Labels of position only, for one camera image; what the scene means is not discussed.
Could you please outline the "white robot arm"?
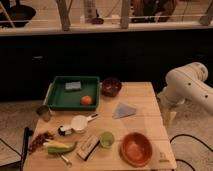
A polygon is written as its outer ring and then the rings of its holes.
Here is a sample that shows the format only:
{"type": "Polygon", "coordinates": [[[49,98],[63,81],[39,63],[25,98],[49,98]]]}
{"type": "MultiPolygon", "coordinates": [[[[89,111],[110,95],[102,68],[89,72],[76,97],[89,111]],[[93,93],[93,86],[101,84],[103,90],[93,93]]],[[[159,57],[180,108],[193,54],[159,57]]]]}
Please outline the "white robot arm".
{"type": "Polygon", "coordinates": [[[168,127],[176,116],[175,107],[190,100],[200,105],[213,115],[213,88],[205,83],[208,78],[207,67],[200,62],[170,70],[166,76],[166,86],[157,94],[165,127],[168,127]]]}

